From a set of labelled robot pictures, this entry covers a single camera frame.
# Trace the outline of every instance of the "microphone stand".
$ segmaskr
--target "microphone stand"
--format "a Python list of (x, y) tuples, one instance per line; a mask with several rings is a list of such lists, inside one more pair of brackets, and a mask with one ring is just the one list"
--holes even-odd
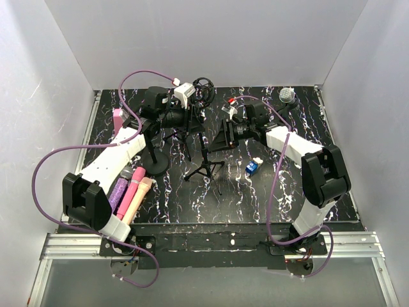
[(220, 165), (220, 168), (217, 170), (219, 171), (223, 166), (224, 166), (224, 161), (218, 161), (218, 162), (212, 162), (209, 161), (207, 158), (207, 155), (209, 153), (207, 147), (205, 147), (205, 142), (203, 141), (203, 135), (201, 132), (198, 133), (199, 134), (199, 140), (200, 140), (200, 146), (201, 146), (201, 153), (202, 153), (202, 157), (203, 157), (203, 161), (202, 164), (200, 165), (200, 167), (198, 167), (198, 169), (195, 169), (192, 173), (188, 174), (187, 176), (185, 176), (185, 181), (189, 181), (189, 179), (191, 178), (191, 176), (195, 175), (195, 174), (200, 174), (204, 177), (207, 177), (210, 179), (210, 183), (213, 181), (216, 185), (217, 188), (217, 192), (219, 192), (219, 195), (222, 195), (222, 193), (220, 192), (219, 186), (217, 185), (216, 181), (214, 181), (214, 177), (213, 177), (213, 171), (215, 170), (216, 165)]

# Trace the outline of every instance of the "marble table surface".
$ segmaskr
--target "marble table surface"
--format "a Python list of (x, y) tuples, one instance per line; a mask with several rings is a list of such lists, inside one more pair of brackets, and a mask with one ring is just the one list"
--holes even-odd
[[(220, 120), (227, 117), (221, 107), (231, 98), (239, 95), (252, 95), (262, 98), (272, 106), (281, 107), (279, 90), (281, 87), (252, 88), (217, 88), (213, 104), (205, 110), (204, 126), (206, 143), (215, 137)], [(328, 131), (328, 123), (317, 94), (312, 86), (296, 87), (300, 97), (299, 110), (293, 110), (291, 124), (298, 135), (321, 145), (332, 143)], [(133, 109), (139, 108), (145, 90), (126, 90), (126, 101)], [(243, 105), (251, 101), (239, 100), (239, 114), (243, 114)], [(90, 144), (108, 143), (113, 139), (114, 125), (112, 110), (120, 107), (118, 92), (104, 90), (93, 125)], [(264, 223), (266, 220), (266, 205), (270, 194), (275, 167), (279, 152), (271, 150), (254, 140), (240, 141), (240, 146), (234, 150), (215, 152), (209, 155), (211, 161), (225, 161), (226, 165), (215, 175), (222, 196), (214, 184), (207, 178), (194, 175), (189, 182), (184, 176), (190, 173), (202, 161), (200, 144), (197, 136), (188, 137), (188, 146), (192, 162), (186, 158), (181, 142), (176, 138), (162, 141), (164, 136), (171, 134), (171, 129), (163, 130), (153, 143), (161, 151), (169, 155), (170, 168), (154, 181), (151, 191), (147, 194), (139, 209), (135, 223)], [(95, 159), (101, 150), (89, 150), (84, 165)], [(133, 167), (141, 165), (139, 153), (132, 161)], [(254, 157), (264, 160), (261, 169), (251, 178), (244, 175), (245, 167)], [(293, 161), (285, 158), (279, 173), (279, 181), (274, 192), (271, 222), (291, 222), (297, 218), (304, 203), (302, 192), (301, 170)], [(356, 221), (357, 213), (351, 197), (347, 194), (337, 202), (329, 212), (327, 221)]]

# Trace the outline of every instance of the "gray wall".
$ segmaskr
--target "gray wall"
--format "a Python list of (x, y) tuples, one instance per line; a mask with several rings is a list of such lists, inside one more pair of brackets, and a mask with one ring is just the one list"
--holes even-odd
[[(0, 305), (25, 306), (47, 232), (31, 175), (53, 148), (81, 143), (93, 91), (47, 5), (0, 1)], [(46, 162), (37, 182), (44, 209), (61, 217), (61, 181), (78, 152)]]
[(409, 306), (409, 2), (369, 0), (323, 87), (364, 224)]
[[(45, 0), (94, 89), (322, 84), (367, 0)], [(168, 86), (134, 77), (128, 88)]]

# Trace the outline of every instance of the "black tripod stand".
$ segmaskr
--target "black tripod stand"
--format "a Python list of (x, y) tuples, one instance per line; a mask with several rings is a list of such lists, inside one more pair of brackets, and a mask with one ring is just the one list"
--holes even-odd
[(175, 130), (174, 133), (164, 137), (162, 140), (166, 142), (168, 139), (175, 137), (176, 139), (181, 141), (185, 147), (187, 159), (189, 160), (189, 162), (192, 162), (192, 157), (190, 156), (189, 147), (187, 146), (187, 143), (186, 143), (187, 133), (178, 128), (175, 128), (174, 130)]
[[(202, 157), (203, 157), (202, 165), (200, 165), (200, 167), (198, 169), (194, 170), (189, 175), (185, 176), (185, 180), (189, 181), (191, 176), (193, 176), (194, 174), (200, 174), (202, 176), (205, 176), (205, 177), (209, 178), (210, 183), (211, 183), (212, 181), (214, 181), (213, 171), (215, 170), (216, 165), (220, 165), (220, 168), (222, 168), (224, 166), (224, 161), (219, 161), (219, 162), (209, 161), (207, 159), (207, 155), (208, 155), (209, 151), (205, 147), (205, 142), (203, 141), (203, 135), (202, 135), (201, 132), (199, 133), (199, 140), (200, 140), (200, 146), (201, 146)], [(219, 192), (219, 195), (221, 195), (222, 193), (220, 193), (219, 186), (217, 185), (216, 181), (214, 181), (214, 182), (215, 182), (215, 185), (216, 185), (216, 188), (217, 188), (217, 192)]]

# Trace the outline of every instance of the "cable connector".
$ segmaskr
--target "cable connector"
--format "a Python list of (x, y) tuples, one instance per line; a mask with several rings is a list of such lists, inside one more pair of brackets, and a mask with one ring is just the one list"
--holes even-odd
[(180, 80), (178, 78), (174, 78), (172, 81), (172, 84), (175, 86), (179, 86), (180, 85)]

